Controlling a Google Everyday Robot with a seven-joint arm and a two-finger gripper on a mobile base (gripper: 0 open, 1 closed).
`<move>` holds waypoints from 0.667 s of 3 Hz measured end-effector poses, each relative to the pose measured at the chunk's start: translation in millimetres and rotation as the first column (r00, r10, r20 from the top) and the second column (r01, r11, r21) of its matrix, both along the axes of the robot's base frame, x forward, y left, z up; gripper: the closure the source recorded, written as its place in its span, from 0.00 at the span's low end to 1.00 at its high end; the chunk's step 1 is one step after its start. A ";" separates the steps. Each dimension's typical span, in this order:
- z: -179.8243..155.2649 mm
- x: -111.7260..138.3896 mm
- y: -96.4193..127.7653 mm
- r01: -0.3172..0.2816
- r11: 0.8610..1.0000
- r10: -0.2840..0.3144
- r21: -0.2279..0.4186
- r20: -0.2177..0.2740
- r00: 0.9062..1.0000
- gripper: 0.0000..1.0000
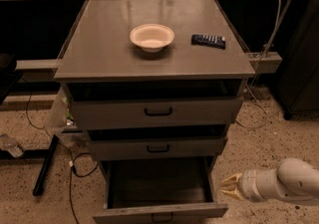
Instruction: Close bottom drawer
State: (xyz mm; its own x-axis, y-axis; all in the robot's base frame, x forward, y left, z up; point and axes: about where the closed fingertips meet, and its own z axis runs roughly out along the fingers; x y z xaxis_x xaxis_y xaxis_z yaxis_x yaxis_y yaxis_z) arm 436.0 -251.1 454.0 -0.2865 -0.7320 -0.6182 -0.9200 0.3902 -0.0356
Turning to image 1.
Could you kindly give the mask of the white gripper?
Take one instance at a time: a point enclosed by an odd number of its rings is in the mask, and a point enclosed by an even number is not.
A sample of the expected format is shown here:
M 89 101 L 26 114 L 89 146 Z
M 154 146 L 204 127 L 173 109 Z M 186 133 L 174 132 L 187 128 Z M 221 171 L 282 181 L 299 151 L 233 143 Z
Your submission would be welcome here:
M 237 186 L 238 190 L 222 190 L 222 193 L 236 200 L 247 199 L 250 202 L 264 202 L 278 196 L 278 179 L 275 169 L 245 170 L 235 173 L 221 182 L 223 187 Z

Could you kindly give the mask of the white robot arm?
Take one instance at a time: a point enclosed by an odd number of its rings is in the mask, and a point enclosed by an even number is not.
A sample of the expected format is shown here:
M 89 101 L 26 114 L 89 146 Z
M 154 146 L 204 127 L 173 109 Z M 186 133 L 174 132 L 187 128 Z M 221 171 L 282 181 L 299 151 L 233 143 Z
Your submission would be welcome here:
M 319 170 L 297 158 L 272 169 L 248 169 L 221 182 L 221 192 L 252 203 L 275 199 L 295 205 L 319 205 Z

